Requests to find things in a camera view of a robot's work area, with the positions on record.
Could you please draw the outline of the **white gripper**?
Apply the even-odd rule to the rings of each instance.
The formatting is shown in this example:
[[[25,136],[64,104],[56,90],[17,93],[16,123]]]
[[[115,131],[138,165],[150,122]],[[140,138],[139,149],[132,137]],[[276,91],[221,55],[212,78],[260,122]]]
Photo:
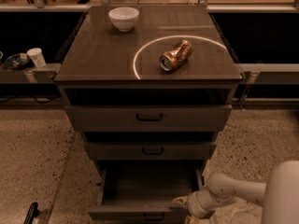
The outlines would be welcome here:
[[[188,196],[175,198],[172,203],[187,206],[191,216],[188,216],[188,224],[208,224],[208,216],[217,208],[228,206],[236,202],[236,198],[232,196],[221,197],[212,193],[207,187],[195,191]]]

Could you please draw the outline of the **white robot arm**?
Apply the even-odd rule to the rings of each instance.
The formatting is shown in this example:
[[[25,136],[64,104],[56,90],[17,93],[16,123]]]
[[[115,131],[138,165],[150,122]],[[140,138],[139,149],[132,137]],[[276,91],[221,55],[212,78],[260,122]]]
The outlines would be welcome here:
[[[184,206],[194,217],[205,217],[236,198],[261,206],[262,224],[299,224],[299,161],[277,165],[265,183],[213,174],[202,189],[173,202]]]

